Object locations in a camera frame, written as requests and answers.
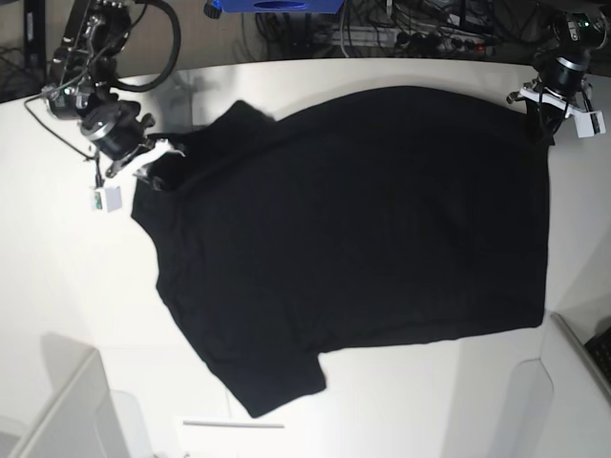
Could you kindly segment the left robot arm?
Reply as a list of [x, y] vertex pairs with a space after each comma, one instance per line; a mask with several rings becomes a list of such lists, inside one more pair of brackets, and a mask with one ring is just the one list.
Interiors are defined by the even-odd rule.
[[610, 40], [610, 23], [603, 10], [608, 1], [549, 1], [550, 30], [557, 46], [536, 58], [537, 77], [508, 94], [509, 104], [526, 105], [527, 136], [550, 146], [563, 122], [574, 120], [579, 138], [606, 133], [603, 113], [592, 103], [587, 80], [592, 53]]

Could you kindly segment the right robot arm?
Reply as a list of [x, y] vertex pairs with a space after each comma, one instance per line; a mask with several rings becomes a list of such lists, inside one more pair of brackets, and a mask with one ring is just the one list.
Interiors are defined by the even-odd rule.
[[181, 30], [174, 9], [165, 1], [139, 4], [144, 10], [160, 10], [171, 24], [172, 48], [155, 79], [131, 85], [121, 82], [116, 73], [116, 56], [139, 23], [131, 18], [125, 2], [76, 1], [62, 44], [53, 54], [49, 84], [41, 94], [55, 118], [78, 121], [80, 133], [95, 147], [91, 160], [96, 164], [97, 185], [121, 172], [147, 181], [151, 160], [144, 156], [174, 150], [169, 142], [147, 135], [156, 124], [152, 114], [143, 114], [139, 103], [121, 100], [113, 92], [148, 93], [168, 79], [178, 61]]

